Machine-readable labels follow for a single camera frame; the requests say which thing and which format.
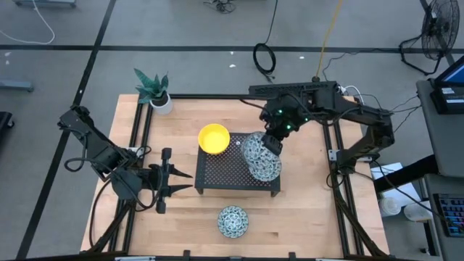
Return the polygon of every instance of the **gray floor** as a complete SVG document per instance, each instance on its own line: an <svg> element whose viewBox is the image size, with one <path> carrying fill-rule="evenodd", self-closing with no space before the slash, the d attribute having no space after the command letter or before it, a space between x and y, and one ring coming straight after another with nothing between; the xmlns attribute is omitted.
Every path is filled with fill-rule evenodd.
<svg viewBox="0 0 464 261"><path fill-rule="evenodd" d="M108 3L80 0L77 9L42 8L57 34L53 44L93 44ZM241 0L236 4L234 13L221 15L204 7L201 0L117 0L103 44L253 46L264 41L273 1ZM335 5L335 1L281 1L270 45L320 46ZM397 47L401 40L420 32L422 19L419 0L347 1L328 45ZM25 40L46 41L49 37L32 9L5 0L0 2L0 30ZM0 44L15 42L0 36ZM464 48L462 33L455 47ZM17 253L57 147L58 117L69 108L89 55L89 51L0 50L0 78L30 80L36 87L30 94L0 91L0 110L14 113L16 121L0 150L0 260L14 258ZM325 64L339 55L328 53ZM317 69L318 53L278 52L276 56L275 83L309 81ZM423 67L434 66L421 54L408 58ZM245 94L249 85L266 84L250 52L101 51L82 105L90 109L103 133L109 133L118 95L135 93L138 81L134 67L150 75L169 72L173 94ZM446 67L444 62L439 71ZM387 109L414 96L415 82L425 79L403 65L398 54L346 55L333 62L327 76L377 96ZM365 99L376 106L372 99ZM405 116L395 115L394 125ZM420 111L411 115L395 138L396 144L382 152L382 162L406 165L431 153ZM79 154L80 144L71 138L63 159ZM88 168L69 173L60 167L29 257L78 252L95 183L96 176ZM440 260L418 252L426 246L421 224L408 222L403 216L387 218L384 224L392 254Z"/></svg>

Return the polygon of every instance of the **white pot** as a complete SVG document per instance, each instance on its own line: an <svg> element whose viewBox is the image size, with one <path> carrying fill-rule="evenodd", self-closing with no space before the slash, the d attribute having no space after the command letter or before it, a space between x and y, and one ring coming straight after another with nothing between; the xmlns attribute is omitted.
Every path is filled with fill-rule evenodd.
<svg viewBox="0 0 464 261"><path fill-rule="evenodd" d="M167 95L167 102L165 103L165 105L156 106L153 104L153 101L150 101L150 105L153 107L154 111L159 115L166 115L173 110L173 101L171 100L171 97L169 96L169 94L166 94L166 95Z"/></svg>

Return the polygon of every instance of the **wooden table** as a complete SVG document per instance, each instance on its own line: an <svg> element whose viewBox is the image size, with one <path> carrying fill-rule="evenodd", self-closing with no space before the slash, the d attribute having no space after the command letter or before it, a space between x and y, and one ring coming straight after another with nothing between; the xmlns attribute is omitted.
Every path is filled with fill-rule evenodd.
<svg viewBox="0 0 464 261"><path fill-rule="evenodd" d="M118 146L129 144L137 98L137 95L119 97L109 135ZM238 100L174 99L173 102L174 109L169 115L153 115L148 140L153 151L146 157L146 166L160 163L162 148L170 147L173 149L170 162L179 170L195 175L197 135L206 124L220 123L230 132L264 130L264 123L258 119L260 110ZM141 121L138 142L144 117ZM359 124L341 120L340 125L346 148L362 137ZM333 130L331 140L336 147ZM129 254L181 256L183 250L189 249L192 256L288 257L289 252L296 252L297 257L343 257L334 196L326 185L328 159L322 126L313 121L292 133L283 141L281 159L281 192L275 198L264 191L215 189L198 195L194 188L188 188L166 198L165 215L157 214L154 208L137 212ZM358 163L356 168L370 175L367 164ZM359 175L351 175L351 181L361 225L379 248L388 253L372 181ZM193 184L194 179L170 177L170 184L185 183ZM102 184L98 182L96 193ZM140 198L148 204L151 194L142 191ZM116 203L113 190L106 189L96 207L94 241L112 221ZM217 227L219 212L229 205L243 207L249 215L249 229L239 239L224 237ZM117 249L122 248L123 224ZM346 224L350 252L355 253L352 229L347 220ZM81 248L89 248L88 227Z"/></svg>

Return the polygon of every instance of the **white cable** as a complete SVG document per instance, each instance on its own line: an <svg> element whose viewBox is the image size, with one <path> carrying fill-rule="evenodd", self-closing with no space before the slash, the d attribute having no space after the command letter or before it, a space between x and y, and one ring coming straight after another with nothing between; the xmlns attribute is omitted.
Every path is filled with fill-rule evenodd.
<svg viewBox="0 0 464 261"><path fill-rule="evenodd" d="M365 104L365 103L364 103L364 99L363 99L363 95L361 95L360 90L358 90L358 89L356 88L356 86L347 86L347 87L341 87L341 86L340 86L340 89L342 90L342 92L347 91L348 88L353 88L354 90L356 90L357 94L360 96L361 103L362 103L362 104Z"/></svg>
<svg viewBox="0 0 464 261"><path fill-rule="evenodd" d="M13 40L13 41L19 41L20 43L24 43L24 44L43 44L43 45L47 45L47 44L51 44L52 41L55 39L55 32L53 31L53 29L51 29L50 25L45 21L44 17L42 17L42 14L38 11L38 8L36 6L36 0L32 0L33 4L34 4L34 10L37 12L37 15L42 19L43 23L49 28L51 34L53 35L51 37L51 40L46 42L46 43L42 43L42 42L36 42L36 41L24 41L24 40L20 40L20 39L16 39L14 37L11 37L9 35L7 35L6 33L4 33L2 30L0 30L0 33L4 36L6 36L7 38Z"/></svg>

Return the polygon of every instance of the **perforated metal rack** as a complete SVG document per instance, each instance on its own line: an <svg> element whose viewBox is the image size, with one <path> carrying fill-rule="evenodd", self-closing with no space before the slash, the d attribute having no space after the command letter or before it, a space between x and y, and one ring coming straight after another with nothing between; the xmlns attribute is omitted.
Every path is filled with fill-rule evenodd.
<svg viewBox="0 0 464 261"><path fill-rule="evenodd" d="M198 148L195 188L203 194L203 189L235 189L270 191L276 196L281 190L281 178L271 182L253 178L248 165L241 155L241 143L249 133L231 133L228 148L219 155L211 155Z"/></svg>

